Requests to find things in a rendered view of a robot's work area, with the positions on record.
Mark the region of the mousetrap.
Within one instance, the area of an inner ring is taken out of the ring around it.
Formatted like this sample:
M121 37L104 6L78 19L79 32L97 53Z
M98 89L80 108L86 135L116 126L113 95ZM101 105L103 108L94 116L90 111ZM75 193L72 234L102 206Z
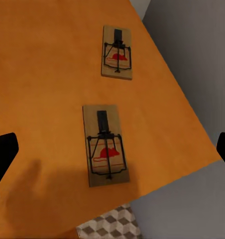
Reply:
M102 77L131 81L131 29L104 26Z
M89 186L130 182L118 105L83 106Z

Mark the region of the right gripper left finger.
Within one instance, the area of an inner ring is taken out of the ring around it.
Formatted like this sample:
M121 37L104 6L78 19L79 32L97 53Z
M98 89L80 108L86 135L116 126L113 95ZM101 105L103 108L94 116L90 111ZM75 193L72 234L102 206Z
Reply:
M14 132L0 135L0 181L19 151L19 144Z

